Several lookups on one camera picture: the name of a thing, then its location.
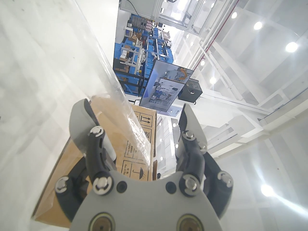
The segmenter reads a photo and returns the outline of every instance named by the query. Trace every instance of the red pipe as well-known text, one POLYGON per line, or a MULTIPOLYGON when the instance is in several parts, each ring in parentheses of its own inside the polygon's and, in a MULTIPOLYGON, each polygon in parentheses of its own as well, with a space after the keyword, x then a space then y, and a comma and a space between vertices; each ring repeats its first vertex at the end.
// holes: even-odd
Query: red pipe
MULTIPOLYGON (((221 26, 221 28, 219 29, 218 33, 217 33, 217 34, 215 35, 215 37, 213 38, 211 44, 207 47, 207 49, 206 49, 206 51, 205 51, 206 53, 207 53, 207 51, 209 50, 209 48, 211 47, 211 45, 213 44, 213 42, 215 41, 215 39, 217 38, 218 34, 220 33, 220 31, 222 30, 222 28, 224 27, 224 25, 226 24, 227 20, 229 19, 230 15, 232 14, 233 10, 235 9, 235 7, 236 7, 236 5, 238 4, 239 1, 240 1, 240 0, 237 0, 237 2, 235 3, 235 5, 234 5, 232 11, 230 11, 228 17, 226 18, 226 20, 225 20, 224 23, 222 24, 222 26, 221 26)), ((197 66, 194 68, 194 70, 199 66, 199 64, 201 63, 201 61, 202 61, 203 59, 204 59, 204 55, 201 57, 199 63, 198 63, 197 66)))

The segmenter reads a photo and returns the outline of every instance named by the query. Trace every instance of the speaker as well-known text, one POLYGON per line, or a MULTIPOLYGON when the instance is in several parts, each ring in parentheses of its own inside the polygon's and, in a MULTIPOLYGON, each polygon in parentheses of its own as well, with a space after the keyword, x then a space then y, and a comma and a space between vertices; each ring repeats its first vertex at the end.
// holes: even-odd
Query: speaker
POLYGON ((178 98, 180 100, 194 103, 202 94, 199 81, 196 79, 188 79, 183 89, 179 92, 178 98))

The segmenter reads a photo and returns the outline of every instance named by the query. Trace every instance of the ceiling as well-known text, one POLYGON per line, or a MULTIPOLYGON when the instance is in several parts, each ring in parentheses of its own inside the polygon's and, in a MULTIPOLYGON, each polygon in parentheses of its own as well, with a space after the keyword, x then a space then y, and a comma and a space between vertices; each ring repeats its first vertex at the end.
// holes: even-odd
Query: ceiling
POLYGON ((308 0, 225 2, 202 38, 180 32, 173 47, 176 64, 196 68, 203 94, 191 107, 234 179, 223 230, 306 230, 308 0))
POLYGON ((229 146, 243 141, 230 141, 235 134, 249 138, 264 131, 260 120, 307 89, 307 2, 220 0, 203 38, 183 31, 174 38, 175 63, 196 68, 193 78, 203 90, 194 112, 205 133, 220 138, 210 146, 223 140, 229 146), (255 30, 257 22, 262 26, 255 30), (286 51, 291 42, 298 46, 295 52, 286 51), (229 132, 235 120, 247 127, 242 130, 233 122, 229 132))

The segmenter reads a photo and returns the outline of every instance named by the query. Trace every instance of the umbrella symbol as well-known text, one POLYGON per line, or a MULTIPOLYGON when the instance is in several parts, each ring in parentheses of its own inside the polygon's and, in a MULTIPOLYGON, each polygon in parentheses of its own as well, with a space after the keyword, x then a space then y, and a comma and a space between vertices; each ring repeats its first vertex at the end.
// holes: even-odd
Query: umbrella symbol
POLYGON ((143 169, 142 169, 142 167, 140 167, 140 171, 139 172, 136 172, 135 170, 133 170, 133 173, 139 174, 139 180, 140 180, 142 178, 142 176, 143 176, 143 169))

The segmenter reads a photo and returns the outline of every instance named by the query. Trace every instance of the plastic wrap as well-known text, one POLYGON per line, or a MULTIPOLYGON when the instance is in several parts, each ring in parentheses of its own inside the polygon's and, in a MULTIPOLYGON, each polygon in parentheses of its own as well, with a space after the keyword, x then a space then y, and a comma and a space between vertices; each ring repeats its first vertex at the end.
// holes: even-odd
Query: plastic wrap
MULTIPOLYGON (((14 187, 23 188, 24 202, 38 199, 67 142, 71 107, 83 98, 104 98, 97 103, 98 115, 151 165, 151 145, 75 0, 0 0, 0 57, 0 170, 10 184, 1 189, 6 204, 18 201, 10 194, 14 187), (15 185, 18 172, 24 185, 15 185)), ((31 212, 35 205, 27 206, 31 212)))

